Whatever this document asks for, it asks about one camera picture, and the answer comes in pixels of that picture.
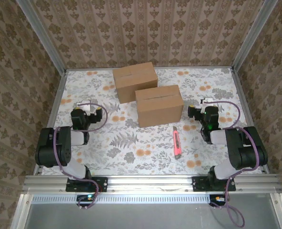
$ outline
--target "table surface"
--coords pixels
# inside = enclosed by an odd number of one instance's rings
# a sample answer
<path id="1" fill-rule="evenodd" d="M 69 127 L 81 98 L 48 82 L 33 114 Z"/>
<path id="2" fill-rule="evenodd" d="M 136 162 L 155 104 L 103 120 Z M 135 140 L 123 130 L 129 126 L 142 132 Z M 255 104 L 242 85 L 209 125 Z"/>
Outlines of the table surface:
<path id="1" fill-rule="evenodd" d="M 73 146 L 72 157 L 85 164 L 93 175 L 189 175 L 206 174 L 211 166 L 227 158 L 227 147 L 206 144 L 200 134 L 201 124 L 187 115 L 188 105 L 198 107 L 200 99 L 236 103 L 241 110 L 237 126 L 246 126 L 230 69 L 159 68 L 158 86 L 177 84 L 184 100 L 178 123 L 139 128 L 136 102 L 120 104 L 112 70 L 72 71 L 68 73 L 55 127 L 71 124 L 70 112 L 82 100 L 91 100 L 108 110 L 106 125 L 93 133 L 86 146 Z M 230 104 L 219 107 L 221 128 L 228 127 L 238 116 Z M 103 120 L 91 124 L 99 127 Z M 182 157 L 174 158 L 173 126 L 177 127 Z M 60 174 L 55 168 L 44 168 L 43 175 Z"/>

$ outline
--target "cable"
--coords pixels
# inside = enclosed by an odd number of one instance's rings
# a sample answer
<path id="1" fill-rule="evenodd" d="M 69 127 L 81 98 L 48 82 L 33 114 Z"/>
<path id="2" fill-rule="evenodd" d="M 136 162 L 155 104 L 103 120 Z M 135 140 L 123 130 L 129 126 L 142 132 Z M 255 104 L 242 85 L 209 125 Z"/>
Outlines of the cable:
<path id="1" fill-rule="evenodd" d="M 94 106 L 98 106 L 98 107 L 102 108 L 105 111 L 105 113 L 106 113 L 106 119 L 105 119 L 104 123 L 100 127 L 96 128 L 96 129 L 93 129 L 93 130 L 72 130 L 72 131 L 77 131 L 77 132 L 93 132 L 93 131 L 96 131 L 96 130 L 100 130 L 103 126 L 105 126 L 105 124 L 107 122 L 107 119 L 108 119 L 107 109 L 105 107 L 103 107 L 102 105 L 95 104 L 95 103 L 79 104 L 79 106 L 84 106 L 84 105 L 94 105 Z"/>
<path id="2" fill-rule="evenodd" d="M 232 104 L 233 106 L 235 106 L 237 108 L 237 111 L 238 111 L 238 117 L 237 119 L 235 120 L 235 122 L 229 126 L 229 127 L 226 127 L 224 129 L 230 129 L 230 128 L 233 128 L 239 121 L 240 117 L 241 117 L 241 111 L 240 111 L 240 108 L 238 107 L 238 105 L 236 105 L 235 103 L 232 103 L 230 101 L 215 101 L 215 102 L 204 102 L 205 104 L 218 104 L 218 103 L 225 103 L 225 104 Z"/>
<path id="3" fill-rule="evenodd" d="M 95 106 L 101 107 L 101 108 L 105 111 L 105 113 L 106 113 L 106 119 L 105 119 L 104 123 L 103 123 L 100 127 L 96 128 L 96 129 L 93 129 L 93 130 L 72 130 L 72 131 L 78 131 L 78 132 L 93 132 L 93 131 L 96 131 L 96 130 L 101 129 L 101 128 L 106 124 L 107 119 L 108 119 L 108 113 L 107 113 L 107 110 L 106 110 L 105 107 L 103 107 L 103 106 L 101 106 L 101 105 L 99 105 L 99 104 L 94 104 L 94 103 L 85 103 L 85 104 L 80 104 L 80 105 L 95 105 Z M 95 182 L 94 180 L 91 180 L 91 179 L 80 179 L 80 178 L 78 178 L 78 177 L 75 177 L 75 176 L 73 176 L 73 175 L 70 175 L 70 174 L 66 173 L 66 172 L 63 170 L 63 166 L 62 166 L 61 163 L 60 163 L 60 159 L 59 159 L 59 157 L 58 157 L 58 155 L 57 155 L 57 149 L 56 149 L 56 134 L 57 134 L 57 131 L 58 131 L 59 129 L 60 129 L 60 127 L 56 127 L 55 130 L 54 130 L 54 133 L 53 133 L 53 152 L 54 152 L 54 156 L 55 156 L 56 162 L 57 162 L 58 166 L 60 167 L 60 171 L 62 172 L 62 174 L 66 175 L 66 176 L 68 176 L 68 177 L 70 177 L 70 178 L 73 178 L 73 179 L 78 180 L 78 181 L 91 182 L 91 183 L 93 183 L 93 184 L 96 186 L 96 191 L 95 191 L 95 194 L 94 194 L 93 201 L 92 201 L 88 206 L 85 206 L 85 207 L 84 207 L 84 209 L 89 209 L 89 208 L 91 208 L 91 207 L 94 205 L 94 203 L 95 203 L 95 200 L 96 200 L 97 195 L 98 195 L 98 192 L 99 192 L 99 185 L 98 185 L 98 183 Z M 82 199 L 84 199 L 84 198 L 80 198 L 79 201 L 78 201 L 78 206 L 79 206 L 80 209 L 83 208 L 83 207 L 80 205 L 80 202 L 81 202 Z"/>
<path id="4" fill-rule="evenodd" d="M 237 126 L 237 127 L 235 127 L 235 128 L 240 129 L 241 131 L 243 131 L 243 132 L 247 135 L 247 137 L 248 137 L 248 139 L 250 140 L 251 145 L 252 145 L 252 147 L 253 147 L 253 149 L 254 149 L 254 152 L 255 152 L 256 163 L 255 163 L 255 166 L 254 166 L 253 168 L 244 168 L 244 169 L 242 169 L 241 171 L 239 171 L 239 172 L 233 174 L 232 176 L 230 176 L 230 177 L 228 178 L 228 180 L 227 180 L 227 185 L 226 185 L 226 189 L 225 189 L 225 195 L 226 195 L 226 196 L 225 196 L 225 206 L 218 206 L 217 204 L 215 204 L 215 203 L 213 203 L 213 202 L 211 202 L 211 203 L 212 203 L 213 205 L 219 207 L 219 208 L 226 208 L 226 209 L 227 209 L 227 212 L 228 212 L 228 215 L 229 215 L 229 218 L 230 218 L 230 220 L 232 221 L 232 223 L 233 223 L 235 226 L 239 227 L 239 228 L 243 228 L 243 227 L 245 226 L 245 218 L 244 218 L 244 216 L 242 215 L 242 213 L 241 213 L 237 208 L 235 208 L 235 207 L 229 205 L 229 200 L 228 200 L 228 197 L 229 197 L 229 191 L 228 191 L 228 190 L 229 190 L 229 184 L 230 184 L 231 178 L 236 177 L 237 175 L 241 174 L 242 172 L 244 172 L 244 171 L 254 171 L 254 170 L 256 170 L 256 169 L 258 168 L 258 166 L 260 165 L 260 156 L 259 156 L 259 152 L 257 151 L 256 145 L 255 145 L 254 140 L 252 139 L 251 135 L 250 135 L 246 130 L 244 130 L 243 128 L 241 128 L 241 127 L 239 127 L 239 126 Z M 238 224 L 234 221 L 234 219 L 233 219 L 233 217 L 232 217 L 232 215 L 231 215 L 231 213 L 230 213 L 230 209 L 232 209 L 234 212 L 237 212 L 237 213 L 241 216 L 241 218 L 242 218 L 242 225 L 238 225 Z"/>

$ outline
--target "damask wallpaper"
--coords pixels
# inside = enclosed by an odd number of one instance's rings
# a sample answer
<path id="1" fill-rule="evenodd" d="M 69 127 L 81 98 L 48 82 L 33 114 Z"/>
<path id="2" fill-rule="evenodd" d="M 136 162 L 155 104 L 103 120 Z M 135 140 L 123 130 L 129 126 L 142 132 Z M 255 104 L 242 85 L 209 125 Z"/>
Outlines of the damask wallpaper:
<path id="1" fill-rule="evenodd" d="M 239 69 L 253 120 L 282 182 L 282 0 Z"/>
<path id="2" fill-rule="evenodd" d="M 0 229 L 10 227 L 35 166 L 60 76 L 17 3 L 0 0 Z"/>
<path id="3" fill-rule="evenodd" d="M 263 0 L 32 0 L 66 68 L 231 65 Z"/>

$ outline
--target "purple cable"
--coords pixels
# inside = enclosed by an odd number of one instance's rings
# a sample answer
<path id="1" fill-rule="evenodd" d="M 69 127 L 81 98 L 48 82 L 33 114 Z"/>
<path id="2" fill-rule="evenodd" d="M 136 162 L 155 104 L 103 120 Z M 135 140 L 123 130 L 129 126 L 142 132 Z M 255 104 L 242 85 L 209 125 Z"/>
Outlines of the purple cable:
<path id="1" fill-rule="evenodd" d="M 243 132 L 247 135 L 247 137 L 248 137 L 248 139 L 250 140 L 251 145 L 252 145 L 252 147 L 253 147 L 253 149 L 254 149 L 254 152 L 255 152 L 256 163 L 255 163 L 255 166 L 254 166 L 253 168 L 242 169 L 241 171 L 239 171 L 239 172 L 233 174 L 231 177 L 235 177 L 235 176 L 241 174 L 243 171 L 254 171 L 254 170 L 256 170 L 256 169 L 258 168 L 258 166 L 260 165 L 259 152 L 257 151 L 256 145 L 255 145 L 254 140 L 252 139 L 251 135 L 250 135 L 246 130 L 244 130 L 243 128 L 241 128 L 241 127 L 239 127 L 239 126 L 237 126 L 237 127 L 235 127 L 235 128 L 240 129 L 241 131 L 243 131 Z M 213 204 L 213 205 L 216 205 L 217 207 L 220 207 L 220 208 L 226 208 L 226 209 L 227 209 L 227 212 L 228 212 L 228 215 L 229 215 L 229 218 L 230 218 L 230 220 L 232 221 L 232 223 L 233 223 L 235 226 L 239 227 L 239 228 L 243 228 L 243 227 L 245 226 L 245 218 L 244 218 L 244 216 L 242 215 L 242 213 L 241 213 L 237 208 L 235 208 L 235 207 L 229 205 L 229 202 L 228 202 L 228 197 L 229 197 L 229 191 L 228 191 L 228 189 L 229 189 L 229 184 L 230 184 L 230 181 L 231 181 L 231 177 L 229 177 L 229 179 L 228 179 L 228 181 L 227 181 L 226 189 L 225 189 L 225 195 L 226 195 L 226 196 L 225 196 L 225 199 L 226 199 L 225 202 L 226 202 L 226 206 L 218 206 L 218 205 L 215 204 L 215 203 L 212 203 L 212 204 Z M 236 211 L 236 212 L 241 216 L 241 218 L 242 218 L 242 225 L 238 225 L 238 224 L 234 221 L 234 219 L 233 219 L 233 217 L 232 217 L 232 215 L 231 215 L 231 213 L 230 213 L 230 209 L 232 209 L 233 211 Z"/>
<path id="2" fill-rule="evenodd" d="M 107 110 L 106 110 L 105 107 L 103 107 L 103 106 L 101 106 L 99 104 L 94 104 L 94 103 L 85 103 L 85 104 L 80 104 L 80 105 L 95 105 L 95 106 L 101 107 L 105 111 L 105 113 L 106 113 L 106 119 L 105 119 L 104 123 L 100 127 L 96 128 L 96 129 L 93 129 L 93 130 L 73 130 L 73 131 L 93 132 L 93 131 L 101 129 L 106 124 L 107 118 L 108 118 L 108 114 L 107 114 Z M 75 177 L 75 176 L 70 175 L 70 174 L 66 173 L 65 171 L 63 171 L 63 166 L 60 163 L 60 159 L 59 159 L 59 156 L 57 155 L 57 149 L 56 149 L 56 134 L 57 134 L 57 131 L 59 129 L 60 129 L 60 127 L 56 127 L 55 130 L 54 130 L 54 133 L 53 133 L 53 152 L 54 152 L 54 156 L 55 156 L 56 162 L 57 162 L 58 166 L 60 167 L 60 171 L 62 172 L 62 174 L 66 175 L 68 177 L 71 177 L 71 178 L 73 178 L 75 180 L 91 182 L 91 183 L 93 183 L 96 186 L 96 191 L 95 191 L 95 194 L 94 194 L 93 201 L 88 206 L 84 207 L 84 209 L 89 209 L 95 203 L 95 200 L 96 200 L 98 192 L 99 192 L 99 186 L 98 186 L 97 182 L 95 182 L 94 180 L 91 180 L 91 179 L 80 179 L 78 177 Z M 79 201 L 78 201 L 78 206 L 79 206 L 80 209 L 82 209 L 82 206 L 80 205 L 82 199 L 84 199 L 84 198 L 80 198 Z"/>
<path id="3" fill-rule="evenodd" d="M 238 117 L 237 117 L 237 119 L 235 120 L 235 122 L 234 122 L 231 126 L 229 126 L 229 127 L 227 127 L 227 128 L 224 128 L 224 129 L 233 128 L 234 125 L 237 124 L 237 122 L 239 121 L 239 119 L 240 119 L 240 117 L 241 117 L 241 111 L 240 111 L 240 108 L 238 107 L 238 105 L 236 105 L 235 103 L 232 103 L 232 102 L 230 102 L 230 101 L 216 101 L 216 102 L 204 102 L 204 103 L 205 103 L 205 104 L 219 104 L 219 103 L 232 104 L 233 106 L 235 106 L 235 107 L 237 108 L 237 111 L 238 111 Z"/>

